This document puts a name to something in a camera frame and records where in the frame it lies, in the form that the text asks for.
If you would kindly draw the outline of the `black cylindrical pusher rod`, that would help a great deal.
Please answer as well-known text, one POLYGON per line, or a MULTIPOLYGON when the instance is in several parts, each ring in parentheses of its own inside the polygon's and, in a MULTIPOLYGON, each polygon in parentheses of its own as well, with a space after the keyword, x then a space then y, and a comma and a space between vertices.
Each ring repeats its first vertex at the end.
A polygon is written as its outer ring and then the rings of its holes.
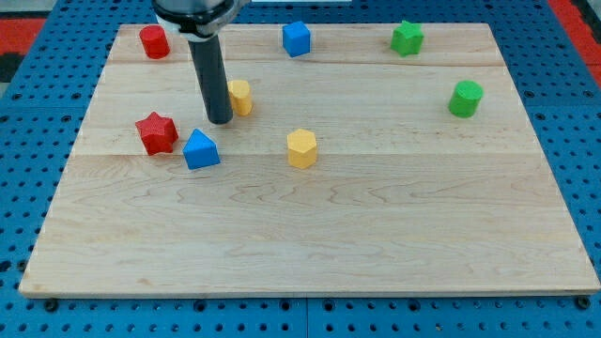
POLYGON ((190 41, 189 48, 208 121, 215 125, 227 124, 233 118, 233 110, 219 37, 190 41))

